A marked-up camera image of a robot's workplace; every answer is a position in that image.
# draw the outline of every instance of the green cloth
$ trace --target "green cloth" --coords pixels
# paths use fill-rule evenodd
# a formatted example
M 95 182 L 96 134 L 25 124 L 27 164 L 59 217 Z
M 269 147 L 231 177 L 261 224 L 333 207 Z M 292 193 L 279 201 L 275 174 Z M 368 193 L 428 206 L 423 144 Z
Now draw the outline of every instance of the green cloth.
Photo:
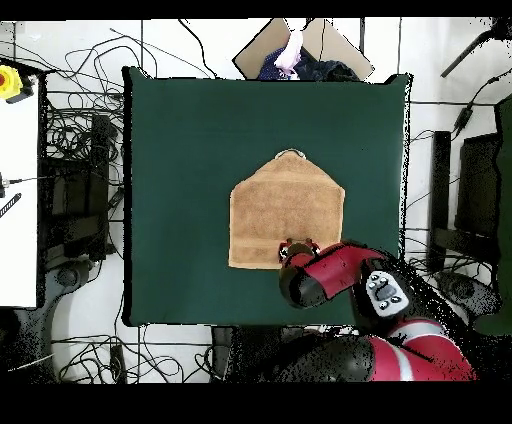
M 512 335 L 512 96 L 495 106 L 496 126 L 503 144 L 498 151 L 501 190 L 499 197 L 498 246 L 500 261 L 497 280 L 503 304 L 495 315 L 484 315 L 475 322 L 475 330 L 486 335 Z
M 130 68 L 127 82 L 130 323 L 354 324 L 348 291 L 297 310 L 281 297 L 277 271 L 228 267 L 229 195 L 296 148 L 346 190 L 343 238 L 397 253 L 408 76 L 387 84 L 154 80 Z

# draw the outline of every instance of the floor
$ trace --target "floor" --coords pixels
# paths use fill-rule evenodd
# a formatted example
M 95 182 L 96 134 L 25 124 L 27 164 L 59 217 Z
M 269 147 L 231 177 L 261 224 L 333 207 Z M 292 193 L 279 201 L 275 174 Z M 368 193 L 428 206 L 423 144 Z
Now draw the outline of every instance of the floor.
M 192 19 L 189 20 L 189 25 L 202 41 L 208 66 L 222 78 L 241 79 L 243 77 L 231 60 L 266 22 L 268 18 Z M 304 24 L 304 19 L 289 19 L 288 22 L 291 27 L 300 28 Z M 333 23 L 353 45 L 359 46 L 359 19 L 334 18 Z M 480 86 L 489 78 L 512 66 L 509 46 L 503 42 L 491 41 L 467 57 L 446 79 L 440 77 L 441 72 L 453 59 L 489 26 L 489 18 L 365 18 L 364 54 L 375 67 L 368 82 L 384 82 L 397 72 L 408 72 L 414 76 L 411 92 L 411 138 L 424 130 L 451 131 L 460 109 Z M 141 54 L 140 46 L 127 37 L 118 38 L 121 36 L 111 29 L 136 39 L 143 39 L 148 51 Z M 12 34 L 2 31 L 0 25 L 0 54 L 11 58 L 15 56 L 21 62 L 26 59 L 41 60 L 37 54 L 53 66 L 61 69 L 69 69 L 71 66 L 76 70 L 86 58 L 88 50 L 78 51 L 66 57 L 67 52 L 90 49 L 93 45 L 112 38 L 118 39 L 97 46 L 98 53 L 107 52 L 115 46 L 130 47 L 133 51 L 123 47 L 101 58 L 103 70 L 99 72 L 108 75 L 111 87 L 115 87 L 115 83 L 123 83 L 121 66 L 138 63 L 149 75 L 159 78 L 204 77 L 199 70 L 150 46 L 157 46 L 204 69 L 197 41 L 177 20 L 18 23 L 15 48 Z M 94 65 L 95 62 L 92 60 L 86 62 L 81 72 L 96 75 Z M 101 90 L 97 80 L 84 76 L 80 81 L 89 90 Z M 492 105 L 510 93 L 510 81 L 512 77 L 508 75 L 486 87 L 478 96 L 471 121 L 453 142 L 451 171 L 454 179 L 459 172 L 459 150 L 464 138 L 496 130 Z M 76 91 L 76 84 L 70 80 L 63 80 L 56 74 L 48 77 L 48 90 L 52 91 L 49 98 L 56 107 L 69 107 L 68 100 L 73 106 L 80 105 L 83 101 L 83 96 L 80 95 L 72 95 L 68 99 L 65 92 Z M 430 138 L 416 140 L 411 145 L 408 203 L 429 191 L 430 149 Z M 122 173 L 121 166 L 118 167 L 118 171 Z M 111 178 L 118 178 L 116 171 L 113 172 Z M 455 216 L 456 193 L 457 183 L 451 184 L 450 225 L 453 225 Z M 406 226 L 426 228 L 427 207 L 428 196 L 407 211 Z M 112 219 L 122 219 L 122 216 L 122 208 L 119 208 Z M 122 253 L 123 224 L 112 222 L 110 232 L 114 244 Z M 409 231 L 407 236 L 420 243 L 407 240 L 406 251 L 424 250 L 421 243 L 426 241 L 426 235 L 425 231 Z M 421 257 L 421 253 L 408 255 Z M 470 269 L 467 272 L 474 273 L 475 270 Z M 478 278 L 487 281 L 489 276 L 481 272 Z M 122 259 L 118 255 L 112 255 L 103 263 L 101 274 L 94 282 L 62 299 L 55 313 L 52 338 L 55 341 L 70 337 L 81 338 L 54 344 L 53 361 L 56 368 L 60 369 L 67 364 L 72 356 L 80 352 L 84 343 L 91 340 L 100 343 L 105 339 L 101 335 L 113 334 L 122 288 Z M 147 355 L 144 344 L 139 344 L 145 330 L 145 342 L 151 354 L 155 357 L 172 355 L 183 366 L 185 375 L 197 368 L 194 355 L 204 353 L 211 343 L 211 331 L 208 326 L 150 325 L 147 329 L 137 329 L 125 327 L 120 321 L 117 324 L 119 337 L 135 351 L 140 346 L 141 352 Z M 108 353 L 100 349 L 100 355 L 103 354 L 108 359 Z M 125 358 L 127 367 L 137 365 L 136 354 L 125 351 Z M 176 364 L 172 361 L 162 364 L 161 368 L 169 374 L 176 372 Z M 140 378 L 141 382 L 163 382 L 162 376 L 151 371 L 147 364 L 141 364 L 140 372 L 147 373 Z M 71 368 L 68 374 L 70 377 L 83 375 L 84 370 L 80 367 Z M 179 379 L 177 375 L 169 377 L 170 381 Z M 204 382 L 208 379 L 209 376 L 200 371 L 188 381 Z

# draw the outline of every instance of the towel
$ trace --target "towel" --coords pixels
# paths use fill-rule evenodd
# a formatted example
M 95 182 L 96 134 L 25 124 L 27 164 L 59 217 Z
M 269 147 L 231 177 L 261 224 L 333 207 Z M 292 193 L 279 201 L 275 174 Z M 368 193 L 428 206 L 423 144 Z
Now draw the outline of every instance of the towel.
M 292 79 L 298 79 L 297 73 L 293 68 L 301 59 L 300 49 L 302 48 L 302 42 L 302 31 L 293 31 L 286 48 L 274 62 L 276 68 L 281 69 L 285 75 L 293 77 Z
M 286 151 L 235 186 L 230 196 L 230 267 L 279 269 L 287 238 L 321 249 L 341 239 L 345 190 L 318 166 Z

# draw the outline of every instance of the table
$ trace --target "table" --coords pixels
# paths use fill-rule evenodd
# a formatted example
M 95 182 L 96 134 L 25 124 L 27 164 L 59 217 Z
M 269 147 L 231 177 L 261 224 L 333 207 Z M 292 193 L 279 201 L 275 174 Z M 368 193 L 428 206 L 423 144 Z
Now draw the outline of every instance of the table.
M 503 305 L 497 314 L 480 317 L 475 329 L 489 335 L 512 335 L 512 95 L 499 102 L 494 113 L 501 139 L 496 157 L 500 174 L 496 228 L 500 256 L 495 275 Z
M 348 292 L 296 310 L 282 299 L 275 271 L 227 266 L 229 194 L 276 153 L 297 148 L 345 188 L 343 237 L 397 254 L 408 77 L 295 84 L 123 72 L 132 169 L 125 176 L 124 319 L 354 323 Z
M 0 65 L 13 66 L 20 72 L 38 71 L 5 59 L 0 59 Z M 38 176 L 38 88 L 36 84 L 33 96 L 15 104 L 0 100 L 0 172 L 3 179 Z M 17 193 L 22 198 L 0 218 L 0 306 L 35 307 L 39 278 L 38 181 L 12 185 L 5 191 L 0 208 Z

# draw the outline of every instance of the cardboard box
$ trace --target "cardboard box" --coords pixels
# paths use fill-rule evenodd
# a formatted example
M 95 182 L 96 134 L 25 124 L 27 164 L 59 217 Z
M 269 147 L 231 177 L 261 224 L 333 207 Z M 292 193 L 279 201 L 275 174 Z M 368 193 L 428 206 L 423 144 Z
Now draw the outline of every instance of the cardboard box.
M 285 47 L 290 38 L 290 29 L 283 18 L 273 18 L 238 53 L 233 63 L 245 79 L 256 79 L 265 57 L 281 47 Z M 327 20 L 314 19 L 302 32 L 303 48 L 316 60 L 336 60 L 352 68 L 361 81 L 368 78 L 374 70 L 370 61 L 341 35 Z

